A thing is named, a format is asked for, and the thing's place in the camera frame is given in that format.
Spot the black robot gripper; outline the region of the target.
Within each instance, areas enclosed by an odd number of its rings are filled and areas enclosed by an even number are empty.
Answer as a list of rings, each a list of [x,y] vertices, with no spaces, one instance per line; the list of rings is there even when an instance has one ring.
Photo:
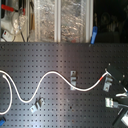
[[[111,75],[119,84],[121,84],[128,91],[128,78],[123,75],[119,70],[117,70],[114,66],[109,65],[107,67],[106,72]],[[105,83],[103,90],[109,92],[110,86],[112,85],[113,78],[107,75],[105,78]],[[107,108],[128,108],[128,99],[113,99],[106,98],[105,106]]]

